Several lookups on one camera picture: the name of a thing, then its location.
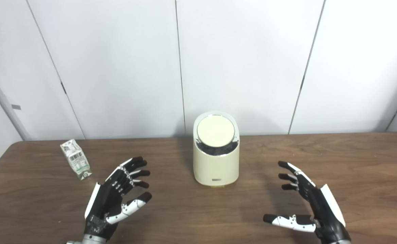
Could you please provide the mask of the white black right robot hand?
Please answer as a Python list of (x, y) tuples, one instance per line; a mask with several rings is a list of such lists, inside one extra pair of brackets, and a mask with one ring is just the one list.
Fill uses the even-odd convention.
[(313, 214), (265, 214), (263, 221), (295, 231), (315, 233), (322, 244), (351, 244), (344, 216), (329, 186), (317, 187), (309, 176), (290, 162), (279, 161), (278, 165), (291, 172), (279, 174), (280, 179), (290, 181), (281, 188), (297, 191), (310, 204)]

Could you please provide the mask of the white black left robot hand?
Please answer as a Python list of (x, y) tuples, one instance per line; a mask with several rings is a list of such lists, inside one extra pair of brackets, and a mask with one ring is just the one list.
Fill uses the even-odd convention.
[(150, 192), (123, 203), (124, 196), (135, 187), (149, 188), (139, 177), (150, 176), (143, 157), (134, 157), (116, 167), (105, 182), (96, 183), (84, 213), (83, 244), (106, 244), (115, 233), (119, 222), (129, 218), (152, 198)]

